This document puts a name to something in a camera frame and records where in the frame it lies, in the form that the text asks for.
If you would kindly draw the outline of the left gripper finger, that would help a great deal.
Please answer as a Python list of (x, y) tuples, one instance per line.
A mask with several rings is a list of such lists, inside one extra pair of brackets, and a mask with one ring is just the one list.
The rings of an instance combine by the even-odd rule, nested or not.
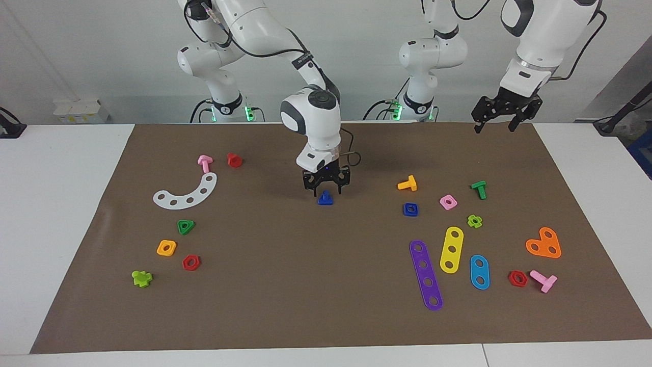
[(533, 98), (533, 100), (531, 100), (526, 106), (516, 107), (514, 117), (509, 123), (510, 132), (514, 133), (517, 127), (519, 127), (520, 123), (526, 121), (527, 119), (535, 118), (541, 105), (541, 98)]
[(475, 133), (481, 133), (485, 123), (504, 114), (505, 100), (503, 98), (480, 98), (471, 111), (475, 121)]

